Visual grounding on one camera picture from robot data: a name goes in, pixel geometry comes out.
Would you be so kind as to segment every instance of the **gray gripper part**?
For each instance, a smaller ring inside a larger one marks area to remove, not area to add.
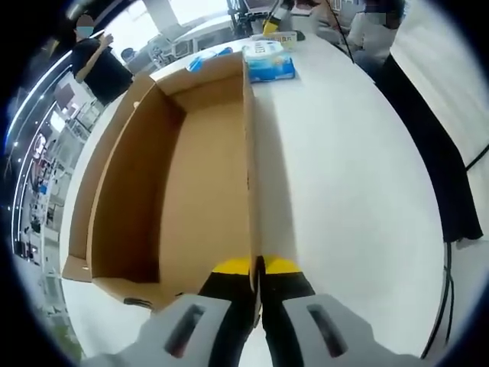
[[[414,356],[397,355],[376,343],[371,325],[330,295],[294,298],[283,305],[296,332],[304,367],[425,365]],[[323,322],[316,321],[313,314]],[[326,340],[332,338],[340,348],[334,348],[334,343],[332,349],[328,347]]]
[[[161,312],[152,315],[141,327],[139,337],[122,352],[97,356],[83,366],[206,367],[217,332],[231,302],[185,294]],[[168,352],[177,334],[189,334],[187,321],[195,320],[195,329],[184,344],[181,356]]]

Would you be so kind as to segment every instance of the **cardboard box wall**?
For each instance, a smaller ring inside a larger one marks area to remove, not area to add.
[[[70,243],[63,276],[160,309],[197,293],[218,263],[254,262],[253,96],[244,75],[233,54],[198,73],[134,81],[128,95],[146,92],[137,108],[126,98],[119,106],[133,112],[98,179],[85,258]]]

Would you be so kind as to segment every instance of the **cardboard box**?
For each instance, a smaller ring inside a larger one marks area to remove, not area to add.
[[[249,258],[253,266],[253,96],[245,75],[241,54],[232,54],[197,73],[134,81],[109,124],[119,130],[110,152],[90,164],[105,160],[98,179],[94,169],[87,177],[87,187],[97,184],[81,200],[82,209],[91,202],[77,229],[86,229],[86,242],[70,238],[64,278],[158,310],[176,294],[199,292],[220,262]]]

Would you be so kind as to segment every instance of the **man in black shirt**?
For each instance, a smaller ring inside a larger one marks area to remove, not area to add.
[[[85,82],[105,106],[125,92],[132,83],[132,74],[111,54],[110,34],[98,40],[89,38],[94,22],[82,15],[76,23],[76,45],[71,54],[72,72],[78,83]]]

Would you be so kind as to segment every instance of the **black shirt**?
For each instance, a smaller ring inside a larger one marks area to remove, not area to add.
[[[71,70],[74,76],[86,65],[99,45],[100,41],[95,38],[86,38],[76,43],[71,54]],[[83,80],[103,105],[119,97],[132,83],[131,72],[122,66],[110,50],[107,47],[102,52]]]

